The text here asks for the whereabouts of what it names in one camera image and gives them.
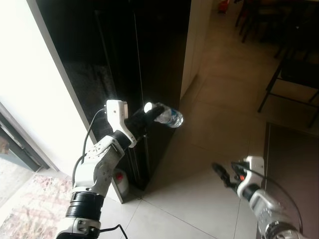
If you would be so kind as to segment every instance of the tiled floor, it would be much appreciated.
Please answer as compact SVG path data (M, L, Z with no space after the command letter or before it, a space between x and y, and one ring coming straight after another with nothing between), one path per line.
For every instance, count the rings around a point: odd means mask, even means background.
M257 108L279 61L276 46L247 39L234 28L239 4L212 13L201 67L181 101L184 124L176 130L142 200L105 202L102 225L122 223L130 239L255 239L257 221L212 172L211 162L263 156L266 122L318 134L306 127L312 108L269 97ZM308 99L316 91L278 83L286 95ZM120 238L120 232L101 238Z

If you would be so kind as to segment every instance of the floor tile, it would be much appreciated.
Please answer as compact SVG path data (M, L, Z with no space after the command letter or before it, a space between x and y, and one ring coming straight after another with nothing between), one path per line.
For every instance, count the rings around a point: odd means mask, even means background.
M211 160L230 172L232 159L219 155ZM215 238L234 238L239 198L212 169L146 194L144 200Z
M100 219L102 229L112 228L118 224L121 224L124 230L127 228L141 202L133 195L128 197L130 200L124 204L120 204L108 197L105 198ZM122 235L121 229L117 228L115 231L101 233L99 239L120 239Z
M217 25L212 23L210 25L209 31L207 32L205 44L206 46L224 46L225 44L232 42L233 38L237 36L238 33L234 28L225 27L223 25Z
M209 151L246 157L250 124L250 116L196 102L176 133Z
M250 138L248 155L264 157L265 137L267 122L255 118L250 125Z
M206 76L204 74L198 73L180 100L179 111L184 117L190 113L193 103L195 102L198 93L204 84L205 78Z
M240 200L234 239L256 239L257 224L257 218L251 210L248 201Z
M256 87L226 77L207 77L197 100L244 113L255 112Z
M243 44L241 42L242 36L237 32L230 32L231 38L225 42L224 49L220 56L224 58L236 58L245 59L252 63L274 63L280 61L273 56L276 53L277 46L269 43L260 43L258 40L249 41ZM246 69L252 70L250 65L246 66Z
M241 8L240 5L241 4L232 4L232 6L228 8L226 14L217 13L216 10L213 10L210 17L210 29L214 26L234 29L236 17L238 15L237 13L239 13L239 10Z
M145 201L136 210L126 233L130 239L213 239Z
M222 47L212 42L212 44L206 43L204 48L206 49L202 54L198 73L207 75L211 71L211 67L218 62Z
M250 84L259 84L261 66L254 60L234 57L220 57L218 62L211 64L208 75L232 78Z
M211 169L212 162L238 161L240 156L225 156L190 143L175 134L152 177L147 192L153 192Z

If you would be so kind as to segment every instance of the robotic arm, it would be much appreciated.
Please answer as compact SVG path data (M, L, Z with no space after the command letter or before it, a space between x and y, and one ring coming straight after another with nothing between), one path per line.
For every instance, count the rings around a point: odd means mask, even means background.
M90 148L83 163L75 168L70 206L58 227L57 239L96 239L100 233L101 207L108 192L113 170L128 147L134 147L147 128L165 108L161 104L128 119L127 104L108 100L105 112L113 129Z
M219 164L214 171L241 199L246 199L258 220L258 230L264 239L307 239L293 225L285 208L265 190L261 189L264 175L264 159L248 156L240 163L232 163L236 182L230 182L229 174Z
M113 134L97 142L83 155L83 163L77 164L70 206L60 222L56 239L99 237L101 207L111 184L113 170L124 156L124 151L136 145L145 135L145 128L165 111L165 106L156 104L148 110L141 109L128 119L125 102L107 101L105 112ZM249 156L241 163L232 163L232 168L236 172L236 182L230 181L229 174L221 165L213 164L225 186L230 187L238 197L248 200L264 239L306 239L292 225L283 206L261 189L262 178L257 174L264 175L263 158Z

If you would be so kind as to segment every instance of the black refrigerator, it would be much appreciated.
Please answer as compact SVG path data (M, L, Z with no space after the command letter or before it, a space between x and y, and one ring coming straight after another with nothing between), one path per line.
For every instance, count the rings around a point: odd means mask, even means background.
M91 122L107 99L178 109L191 0L37 0L63 67ZM112 130L105 116L92 127L97 140ZM160 124L118 165L144 189L174 131Z

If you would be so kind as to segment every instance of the black cable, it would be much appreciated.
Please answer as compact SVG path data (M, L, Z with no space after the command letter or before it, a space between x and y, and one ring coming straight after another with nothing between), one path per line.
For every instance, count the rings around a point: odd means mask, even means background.
M92 124L94 123L95 117L96 117L97 114L98 114L99 112L101 112L101 111L104 111L104 108L98 110L98 111L95 113L95 115L94 115L94 117L93 117L93 119L92 119L92 121L91 121L90 127L89 127L88 132L86 133L86 136L85 136L85 139L84 139L84 144L83 144L83 149L82 149L82 155L85 154L86 141L88 140L88 137L89 137L89 134L90 134L90 131L91 131L91 128L92 128Z
M113 227L113 228L102 229L100 230L100 232L103 233L103 232L114 231L116 228L120 228L125 239L128 239L128 236L125 234L125 231L123 230L123 227L120 224L118 224L116 227Z
M79 162L86 156L86 153L83 154L81 157L79 157L79 159L76 161L74 168L73 168L73 172L72 172L72 187L74 186L74 177L75 177L75 170L79 164Z
M234 162L233 162L232 164L234 164L234 165L236 165L237 167L240 167L240 168L242 168L242 169L245 169L245 170L247 170L247 171L250 171L250 172L252 172L252 173L258 175L259 177L262 177L262 178L265 179L265 180L269 180L270 182L272 182L273 184L275 184L275 185L289 198L289 200L290 200L290 201L292 202L292 204L294 205L294 207L295 207L295 209L296 209L296 211L297 211L297 213L298 213L298 218L299 218L299 232L300 232L301 234L303 234L303 232L304 232L304 226L303 226L303 220L302 220L302 217L301 217L301 213L300 213L300 211L299 211L299 208L298 208L297 204L295 203L295 201L293 200L293 198L290 196L290 194L289 194L279 183L277 183L274 179L272 179L272 178L270 178L270 177L267 177L267 176L264 176L264 175L262 175L261 173L258 173L258 172L254 171L254 170L251 170L251 169L249 169L249 168L247 168L247 167L245 167L245 166L243 166L243 165L241 165L241 164L239 164L239 163L234 163Z

